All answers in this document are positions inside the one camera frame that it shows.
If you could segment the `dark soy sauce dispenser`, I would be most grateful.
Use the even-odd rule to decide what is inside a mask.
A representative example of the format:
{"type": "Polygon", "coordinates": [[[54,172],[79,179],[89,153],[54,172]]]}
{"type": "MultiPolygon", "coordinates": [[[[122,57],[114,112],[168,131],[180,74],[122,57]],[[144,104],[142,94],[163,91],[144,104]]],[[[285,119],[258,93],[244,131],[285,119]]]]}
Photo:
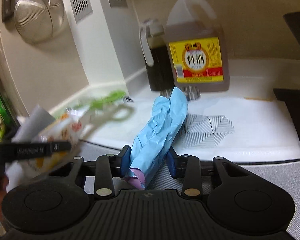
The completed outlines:
{"type": "Polygon", "coordinates": [[[163,25],[157,19],[143,21],[139,29],[140,46],[146,64],[150,89],[163,92],[174,88],[170,58],[163,25]]]}

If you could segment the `blue paper wrapper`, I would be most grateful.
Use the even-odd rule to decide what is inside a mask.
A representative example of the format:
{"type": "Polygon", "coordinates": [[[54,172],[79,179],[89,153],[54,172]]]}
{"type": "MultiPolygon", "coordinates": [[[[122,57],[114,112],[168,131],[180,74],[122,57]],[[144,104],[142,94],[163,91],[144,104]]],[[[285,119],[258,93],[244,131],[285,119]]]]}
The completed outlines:
{"type": "Polygon", "coordinates": [[[154,100],[152,115],[135,137],[125,179],[137,189],[144,190],[166,158],[168,150],[187,116],[187,98],[177,87],[170,98],[154,100]]]}

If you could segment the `white patterned cloth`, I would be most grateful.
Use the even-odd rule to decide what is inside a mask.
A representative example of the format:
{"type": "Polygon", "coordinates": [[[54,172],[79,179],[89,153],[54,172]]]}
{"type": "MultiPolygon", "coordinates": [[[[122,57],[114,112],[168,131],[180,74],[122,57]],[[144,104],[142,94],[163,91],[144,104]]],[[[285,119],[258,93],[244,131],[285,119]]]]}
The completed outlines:
{"type": "MultiPolygon", "coordinates": [[[[100,111],[84,139],[119,149],[131,144],[151,117],[157,94],[141,94],[100,111]]],[[[185,126],[173,143],[178,154],[201,160],[223,156],[237,163],[300,159],[300,142],[282,102],[204,97],[188,104],[185,126]]]]}

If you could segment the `green handled plastic bag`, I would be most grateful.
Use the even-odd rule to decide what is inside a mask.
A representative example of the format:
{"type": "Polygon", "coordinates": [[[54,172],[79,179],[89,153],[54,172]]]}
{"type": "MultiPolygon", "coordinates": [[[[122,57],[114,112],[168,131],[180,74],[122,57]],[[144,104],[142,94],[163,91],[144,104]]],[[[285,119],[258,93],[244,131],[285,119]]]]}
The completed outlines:
{"type": "MultiPolygon", "coordinates": [[[[55,142],[69,141],[74,149],[88,124],[98,118],[113,117],[121,109],[131,110],[128,106],[133,100],[124,91],[115,90],[103,98],[86,98],[69,107],[59,117],[54,118],[45,109],[36,106],[32,114],[24,118],[12,138],[12,142],[55,142]]],[[[8,188],[12,189],[22,182],[61,163],[70,151],[54,152],[50,157],[14,161],[7,164],[8,188]]]]}

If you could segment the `kitchen cleaver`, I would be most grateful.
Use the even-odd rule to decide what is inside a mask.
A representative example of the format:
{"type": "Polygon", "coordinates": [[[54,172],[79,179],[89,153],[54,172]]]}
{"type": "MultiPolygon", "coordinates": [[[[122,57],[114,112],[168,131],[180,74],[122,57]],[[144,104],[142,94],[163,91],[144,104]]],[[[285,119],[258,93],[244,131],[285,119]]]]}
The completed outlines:
{"type": "Polygon", "coordinates": [[[12,0],[2,0],[1,15],[2,15],[2,22],[8,21],[13,16],[12,0]]]}

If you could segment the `steel mesh strainer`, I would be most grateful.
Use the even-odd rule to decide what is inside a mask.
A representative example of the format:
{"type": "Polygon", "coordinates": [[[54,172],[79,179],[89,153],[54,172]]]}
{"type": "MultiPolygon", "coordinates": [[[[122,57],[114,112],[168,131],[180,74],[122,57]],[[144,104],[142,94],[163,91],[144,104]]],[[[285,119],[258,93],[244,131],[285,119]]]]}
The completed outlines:
{"type": "Polygon", "coordinates": [[[47,41],[62,31],[65,18],[62,0],[18,0],[14,25],[29,44],[47,41]]]}

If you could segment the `large cooking wine jug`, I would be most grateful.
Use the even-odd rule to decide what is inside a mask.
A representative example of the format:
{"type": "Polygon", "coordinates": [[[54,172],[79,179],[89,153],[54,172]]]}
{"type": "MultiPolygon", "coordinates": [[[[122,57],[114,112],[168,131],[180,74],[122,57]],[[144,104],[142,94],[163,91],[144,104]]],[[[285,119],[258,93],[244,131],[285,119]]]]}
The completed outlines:
{"type": "Polygon", "coordinates": [[[224,31],[206,0],[177,0],[166,22],[165,40],[177,87],[202,93],[229,89],[224,31]]]}

